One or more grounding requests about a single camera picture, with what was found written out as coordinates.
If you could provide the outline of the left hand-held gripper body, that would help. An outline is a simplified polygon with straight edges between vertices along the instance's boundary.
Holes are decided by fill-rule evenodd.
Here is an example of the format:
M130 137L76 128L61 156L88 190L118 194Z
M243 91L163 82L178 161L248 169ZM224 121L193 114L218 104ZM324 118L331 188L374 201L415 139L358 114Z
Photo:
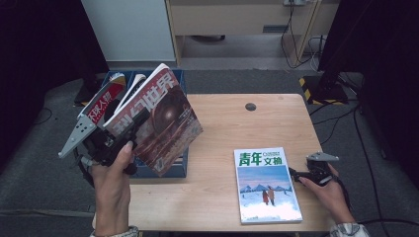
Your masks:
M58 152L58 157L66 157L80 144L83 144L88 150L90 159L81 157L82 162L92 165L96 161L103 166L111 166L121 148L128 141L135 140L134 129L135 124L132 123L122 134L112 135L107 130L98 127L87 116L81 115L63 148Z

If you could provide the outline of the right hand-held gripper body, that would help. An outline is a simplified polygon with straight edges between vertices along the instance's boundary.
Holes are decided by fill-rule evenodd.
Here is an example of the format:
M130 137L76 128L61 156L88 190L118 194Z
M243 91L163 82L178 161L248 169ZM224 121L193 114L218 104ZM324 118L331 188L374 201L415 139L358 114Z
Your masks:
M339 157L317 151L306 157L306 166L309 170L309 179L318 186L324 187L333 179L332 172L328 166L329 162L338 161Z

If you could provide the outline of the green title snowy magazine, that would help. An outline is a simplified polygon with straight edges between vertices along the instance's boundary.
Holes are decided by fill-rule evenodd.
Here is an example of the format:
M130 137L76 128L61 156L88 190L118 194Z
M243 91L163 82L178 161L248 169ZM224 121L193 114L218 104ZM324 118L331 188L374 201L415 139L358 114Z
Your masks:
M235 149L234 163L242 224L302 222L283 147Z

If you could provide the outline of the red banner portrait magazine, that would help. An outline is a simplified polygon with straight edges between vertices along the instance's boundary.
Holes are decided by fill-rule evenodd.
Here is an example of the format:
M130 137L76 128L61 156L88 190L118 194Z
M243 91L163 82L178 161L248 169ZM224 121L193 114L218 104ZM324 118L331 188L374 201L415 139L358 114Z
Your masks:
M80 112L78 118L88 117L97 124L105 114L108 105L126 88L125 83L108 82L91 99L87 106Z

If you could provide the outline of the person's right hand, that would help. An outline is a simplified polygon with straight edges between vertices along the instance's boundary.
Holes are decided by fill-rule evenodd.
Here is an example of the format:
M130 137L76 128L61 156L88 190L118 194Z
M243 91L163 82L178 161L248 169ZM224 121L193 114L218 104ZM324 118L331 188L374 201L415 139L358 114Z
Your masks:
M342 187L336 181L332 180L324 187L318 186L312 181L307 181L303 185L318 197L320 202L330 212L334 222L337 218L353 217L346 204Z

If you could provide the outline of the person's left hand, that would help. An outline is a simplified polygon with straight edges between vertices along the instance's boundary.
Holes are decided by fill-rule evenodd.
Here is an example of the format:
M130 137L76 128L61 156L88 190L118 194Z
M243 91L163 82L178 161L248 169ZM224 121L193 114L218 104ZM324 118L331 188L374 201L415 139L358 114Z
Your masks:
M123 146L110 166L92 167L96 204L98 209L123 209L130 201L129 177L124 169L132 161L132 142Z

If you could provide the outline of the yellow cornered magazine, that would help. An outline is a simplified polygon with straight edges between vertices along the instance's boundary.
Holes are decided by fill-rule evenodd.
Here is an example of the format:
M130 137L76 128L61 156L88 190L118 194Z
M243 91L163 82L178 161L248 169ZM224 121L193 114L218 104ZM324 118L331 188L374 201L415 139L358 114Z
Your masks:
M108 81L110 83L116 83L116 84L123 85L123 86L126 85L126 77L122 72L116 72L116 73L112 74L109 77Z

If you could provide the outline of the black stand striped base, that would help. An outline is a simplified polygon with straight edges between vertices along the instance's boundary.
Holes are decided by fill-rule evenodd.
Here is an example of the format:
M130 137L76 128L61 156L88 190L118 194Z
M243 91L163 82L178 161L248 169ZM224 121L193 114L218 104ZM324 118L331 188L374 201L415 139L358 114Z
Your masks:
M341 50L335 52L326 63L321 76L303 76L299 79L303 94L310 105L348 103L345 91L337 84L339 68L342 65L341 56Z

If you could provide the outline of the white cabinet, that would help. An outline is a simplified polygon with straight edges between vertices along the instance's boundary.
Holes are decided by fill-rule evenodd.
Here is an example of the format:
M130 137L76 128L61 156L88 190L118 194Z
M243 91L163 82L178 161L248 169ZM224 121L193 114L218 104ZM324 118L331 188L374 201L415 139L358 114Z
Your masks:
M108 62L174 61L165 0L81 0Z

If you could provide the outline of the dark round object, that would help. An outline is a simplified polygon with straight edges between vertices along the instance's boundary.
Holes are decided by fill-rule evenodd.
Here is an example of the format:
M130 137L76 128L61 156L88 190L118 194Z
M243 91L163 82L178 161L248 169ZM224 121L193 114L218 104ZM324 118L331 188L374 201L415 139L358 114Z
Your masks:
M203 41L203 42L216 42L225 40L225 35L221 36L191 36L193 40Z

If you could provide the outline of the black curtain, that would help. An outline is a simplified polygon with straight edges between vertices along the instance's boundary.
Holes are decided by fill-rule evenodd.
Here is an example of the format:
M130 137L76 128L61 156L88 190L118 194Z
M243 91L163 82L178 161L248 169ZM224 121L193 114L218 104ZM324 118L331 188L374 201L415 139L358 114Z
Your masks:
M0 167L34 123L46 92L81 79L75 48L94 41L81 0L0 0Z
M419 0L341 0L319 69L359 72L384 154L419 189Z

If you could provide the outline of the wooden office desk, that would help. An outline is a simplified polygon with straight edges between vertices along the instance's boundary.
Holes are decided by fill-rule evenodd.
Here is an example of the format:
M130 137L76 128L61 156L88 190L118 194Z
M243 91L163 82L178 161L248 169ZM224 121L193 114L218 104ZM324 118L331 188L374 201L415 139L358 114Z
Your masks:
M287 7L284 0L165 0L175 56L186 36L281 34L291 65L302 63L311 38L326 36L341 0Z

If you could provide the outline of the white power strip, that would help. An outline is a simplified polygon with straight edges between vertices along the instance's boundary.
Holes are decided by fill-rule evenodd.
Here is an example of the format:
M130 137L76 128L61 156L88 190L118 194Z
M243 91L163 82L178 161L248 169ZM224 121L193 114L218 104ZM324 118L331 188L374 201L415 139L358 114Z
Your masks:
M283 5L287 7L302 7L311 3L313 0L284 0Z

